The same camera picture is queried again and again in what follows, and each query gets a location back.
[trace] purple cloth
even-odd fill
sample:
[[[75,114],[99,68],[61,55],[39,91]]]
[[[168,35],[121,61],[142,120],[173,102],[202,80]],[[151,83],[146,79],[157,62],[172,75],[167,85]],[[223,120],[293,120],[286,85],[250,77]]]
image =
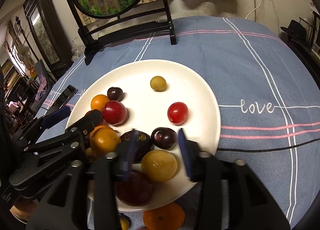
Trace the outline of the purple cloth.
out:
[[[46,93],[47,88],[48,88],[47,87],[47,79],[45,78],[43,73],[40,73],[39,79],[40,79],[40,86],[39,86],[38,92],[36,94],[36,101],[39,101],[39,99],[42,98],[42,96]]]

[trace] green olive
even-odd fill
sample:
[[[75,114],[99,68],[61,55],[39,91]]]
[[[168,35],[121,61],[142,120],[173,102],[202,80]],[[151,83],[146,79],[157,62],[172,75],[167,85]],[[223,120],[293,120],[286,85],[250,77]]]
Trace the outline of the green olive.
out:
[[[167,88],[167,82],[161,76],[155,76],[151,79],[150,86],[155,91],[164,91]]]

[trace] chair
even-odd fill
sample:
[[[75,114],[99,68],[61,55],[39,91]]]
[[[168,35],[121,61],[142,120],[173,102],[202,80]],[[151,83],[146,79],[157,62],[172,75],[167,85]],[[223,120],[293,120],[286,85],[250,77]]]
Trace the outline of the chair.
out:
[[[35,101],[31,106],[31,110],[37,113],[41,108],[43,102],[46,100],[47,96],[49,95],[53,85],[52,85],[51,77],[49,76],[48,71],[45,68],[44,63],[41,59],[35,64],[35,69],[38,76],[42,73],[47,79],[46,93],[42,96],[42,98],[40,98],[38,101]]]

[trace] yellow-green fruit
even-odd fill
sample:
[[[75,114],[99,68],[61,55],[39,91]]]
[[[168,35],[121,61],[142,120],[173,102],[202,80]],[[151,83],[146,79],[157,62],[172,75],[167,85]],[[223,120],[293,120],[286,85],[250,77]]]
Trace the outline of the yellow-green fruit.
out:
[[[177,171],[177,160],[164,150],[152,150],[142,159],[141,169],[152,180],[163,182],[171,179]]]
[[[167,88],[167,82],[161,76],[155,76],[151,79],[150,86],[155,91],[164,91]]]
[[[120,217],[120,224],[122,230],[128,230],[129,229],[129,221],[126,218]]]

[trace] pink cloth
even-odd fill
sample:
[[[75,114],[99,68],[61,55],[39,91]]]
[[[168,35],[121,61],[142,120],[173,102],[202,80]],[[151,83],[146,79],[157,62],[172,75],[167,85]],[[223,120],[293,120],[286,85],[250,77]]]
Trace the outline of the pink cloth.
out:
[[[10,101],[10,103],[9,103],[8,106],[9,106],[9,110],[10,110],[11,113],[13,113],[14,111],[16,111],[17,108],[19,107],[19,106],[18,106],[18,103],[17,103],[17,102],[13,102],[13,101]]]

